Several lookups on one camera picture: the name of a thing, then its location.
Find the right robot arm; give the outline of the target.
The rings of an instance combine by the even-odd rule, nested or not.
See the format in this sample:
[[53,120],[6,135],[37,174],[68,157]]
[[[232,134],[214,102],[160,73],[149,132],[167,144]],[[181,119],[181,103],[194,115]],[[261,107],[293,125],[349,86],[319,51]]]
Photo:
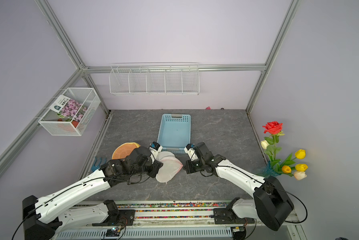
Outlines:
[[237,167],[221,155],[213,155],[205,143],[188,144],[187,174],[207,172],[225,179],[252,197],[252,201],[233,199],[226,208],[214,209],[216,225],[241,224],[244,219],[260,220],[277,231],[294,210],[294,204],[275,177],[260,177]]

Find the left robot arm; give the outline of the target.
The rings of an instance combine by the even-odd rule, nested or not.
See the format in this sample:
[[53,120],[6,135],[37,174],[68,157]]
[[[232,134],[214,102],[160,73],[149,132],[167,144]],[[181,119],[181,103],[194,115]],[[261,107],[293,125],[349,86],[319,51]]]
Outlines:
[[85,225],[112,226],[120,222],[113,200],[93,207],[74,209],[83,200],[118,184],[132,185],[131,178],[147,175],[154,178],[163,164],[157,161],[162,146],[152,143],[139,147],[124,159],[110,160],[80,181],[48,196],[29,196],[22,201],[24,238],[50,240],[60,232]]

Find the white mesh laundry bag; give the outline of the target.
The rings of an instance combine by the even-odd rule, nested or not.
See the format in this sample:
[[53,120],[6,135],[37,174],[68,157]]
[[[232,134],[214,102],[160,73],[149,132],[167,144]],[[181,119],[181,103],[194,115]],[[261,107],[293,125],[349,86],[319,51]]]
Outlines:
[[155,176],[159,183],[169,182],[183,167],[181,161],[171,152],[160,152],[156,160],[162,163]]

